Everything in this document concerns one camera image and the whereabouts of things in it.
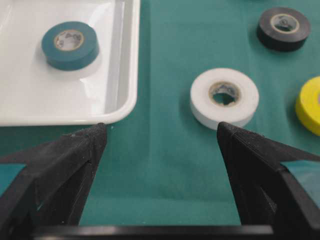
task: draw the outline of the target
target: black tape roll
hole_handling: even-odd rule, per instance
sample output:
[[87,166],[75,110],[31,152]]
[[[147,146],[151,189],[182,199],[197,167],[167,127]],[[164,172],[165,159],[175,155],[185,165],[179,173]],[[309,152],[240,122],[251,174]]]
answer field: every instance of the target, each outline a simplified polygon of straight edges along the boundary
[[257,27],[257,37],[267,48],[289,52],[301,48],[311,31],[308,19],[286,7],[266,10]]

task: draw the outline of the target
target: black plastic part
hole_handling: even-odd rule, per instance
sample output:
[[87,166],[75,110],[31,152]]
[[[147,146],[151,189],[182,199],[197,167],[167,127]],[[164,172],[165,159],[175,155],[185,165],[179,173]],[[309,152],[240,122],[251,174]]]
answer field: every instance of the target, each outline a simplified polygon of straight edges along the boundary
[[78,224],[106,143],[100,123],[1,158],[26,167],[0,196],[0,239],[27,236],[35,226]]
[[[293,16],[299,22],[299,29],[293,33],[281,33],[271,25],[271,19],[278,14]],[[308,19],[300,12],[286,7],[275,7],[266,10],[257,26],[256,34],[260,42],[269,49],[290,52],[300,49],[311,33]]]
[[319,156],[225,122],[217,138],[242,224],[271,224],[278,236],[320,239],[320,209],[281,165],[320,162]]
[[33,240],[108,240],[108,239],[211,239],[274,240],[272,227],[256,226],[98,226],[39,227]]

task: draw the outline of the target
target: tray rim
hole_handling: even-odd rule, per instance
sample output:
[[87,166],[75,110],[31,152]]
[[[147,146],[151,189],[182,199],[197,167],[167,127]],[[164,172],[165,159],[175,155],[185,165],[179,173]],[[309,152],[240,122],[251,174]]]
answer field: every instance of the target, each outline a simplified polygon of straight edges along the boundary
[[131,42],[128,69],[127,99],[123,105],[110,113],[96,115],[30,115],[0,116],[1,127],[17,126],[63,126],[63,125],[94,125],[98,123],[112,124],[126,118],[134,109],[138,96],[138,62],[140,35],[141,0],[124,0],[132,4]]

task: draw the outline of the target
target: electrical tape roll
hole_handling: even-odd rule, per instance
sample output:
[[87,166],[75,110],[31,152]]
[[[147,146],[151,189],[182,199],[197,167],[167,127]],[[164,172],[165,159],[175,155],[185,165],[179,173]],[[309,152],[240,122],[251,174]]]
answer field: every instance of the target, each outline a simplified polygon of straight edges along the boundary
[[257,27],[257,37],[269,49],[289,52],[301,48],[311,32],[308,19],[286,7],[266,10]]
[[[215,100],[217,94],[231,96],[227,105]],[[190,106],[195,118],[204,126],[217,130],[220,122],[245,126],[259,104],[259,92],[254,82],[242,72],[215,68],[198,76],[190,91]]]
[[99,54],[95,30],[79,21],[52,27],[42,39],[42,50],[54,68],[72,71],[91,64]]
[[295,112],[308,130],[320,136],[320,76],[312,78],[302,87]]

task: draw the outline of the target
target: green tablecloth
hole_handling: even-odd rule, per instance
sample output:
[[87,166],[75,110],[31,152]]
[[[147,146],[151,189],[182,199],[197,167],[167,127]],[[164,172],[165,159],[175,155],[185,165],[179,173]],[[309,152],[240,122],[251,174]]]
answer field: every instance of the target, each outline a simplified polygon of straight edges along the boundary
[[[262,12],[280,6],[311,22],[312,34],[296,52],[268,50],[256,38]],[[216,132],[189,107],[191,84],[208,69],[233,68],[256,83],[260,104],[246,128],[320,154],[320,138],[294,111],[302,85],[320,75],[319,8],[315,0],[142,0],[137,105],[108,127],[81,224],[240,224]],[[0,153],[79,128],[0,128]]]

